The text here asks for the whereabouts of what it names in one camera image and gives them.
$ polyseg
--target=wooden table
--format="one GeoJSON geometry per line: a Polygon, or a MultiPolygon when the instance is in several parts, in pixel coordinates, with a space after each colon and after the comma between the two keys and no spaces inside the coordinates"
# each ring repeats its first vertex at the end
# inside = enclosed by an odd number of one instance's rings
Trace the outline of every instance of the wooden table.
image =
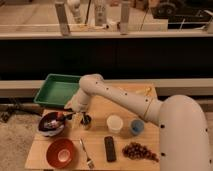
{"type": "MultiPolygon", "coordinates": [[[[114,83],[112,85],[126,91],[133,91],[157,98],[155,88],[152,84],[114,83]]],[[[84,140],[88,154],[94,162],[94,170],[160,170],[159,163],[146,159],[131,160],[122,154],[122,148],[134,141],[146,145],[159,156],[159,132],[156,126],[145,123],[144,131],[139,136],[132,136],[129,131],[129,124],[133,119],[138,118],[137,115],[100,96],[93,97],[88,113],[92,117],[92,126],[89,130],[84,130],[78,124],[78,119],[75,119],[75,123],[68,121],[63,132],[54,138],[43,137],[39,133],[36,133],[25,167],[27,169],[54,169],[46,161],[47,148],[55,139],[67,137],[74,142],[76,148],[76,156],[70,165],[67,166],[66,169],[68,170],[88,170],[85,153],[79,144],[80,138],[84,140]],[[108,132],[106,119],[111,114],[119,115],[124,121],[124,127],[120,134],[108,132]],[[109,135],[114,137],[116,148],[117,161],[113,163],[108,163],[105,155],[104,137],[109,135]]]]}

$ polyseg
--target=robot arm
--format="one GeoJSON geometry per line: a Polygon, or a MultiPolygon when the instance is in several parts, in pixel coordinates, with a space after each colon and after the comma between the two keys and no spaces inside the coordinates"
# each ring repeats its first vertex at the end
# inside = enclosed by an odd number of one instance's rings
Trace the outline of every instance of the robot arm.
{"type": "Polygon", "coordinates": [[[159,126],[161,171],[211,171],[207,124],[200,106],[183,95],[164,102],[109,86],[102,76],[86,75],[65,108],[85,112],[93,95],[103,96],[159,126]]]}

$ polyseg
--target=grape bunch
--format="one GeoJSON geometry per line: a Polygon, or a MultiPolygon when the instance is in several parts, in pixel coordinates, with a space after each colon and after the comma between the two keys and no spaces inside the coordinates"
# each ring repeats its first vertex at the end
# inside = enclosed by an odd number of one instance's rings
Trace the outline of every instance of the grape bunch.
{"type": "Polygon", "coordinates": [[[157,155],[140,143],[131,142],[122,149],[123,155],[130,159],[149,159],[159,162],[157,155]]]}

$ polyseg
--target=black remote control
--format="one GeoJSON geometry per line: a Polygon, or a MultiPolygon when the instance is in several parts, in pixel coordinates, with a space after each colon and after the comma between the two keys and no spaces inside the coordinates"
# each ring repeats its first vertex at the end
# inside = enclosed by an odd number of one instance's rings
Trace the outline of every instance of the black remote control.
{"type": "Polygon", "coordinates": [[[116,160],[115,146],[113,137],[107,136],[104,138],[106,158],[108,162],[113,162],[116,160]]]}

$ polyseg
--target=green tray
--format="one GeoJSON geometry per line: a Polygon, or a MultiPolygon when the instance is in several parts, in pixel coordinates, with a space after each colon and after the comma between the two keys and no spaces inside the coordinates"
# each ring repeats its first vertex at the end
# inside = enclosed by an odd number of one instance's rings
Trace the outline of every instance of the green tray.
{"type": "Polygon", "coordinates": [[[45,107],[64,108],[79,88],[80,76],[49,74],[34,102],[45,107]]]}

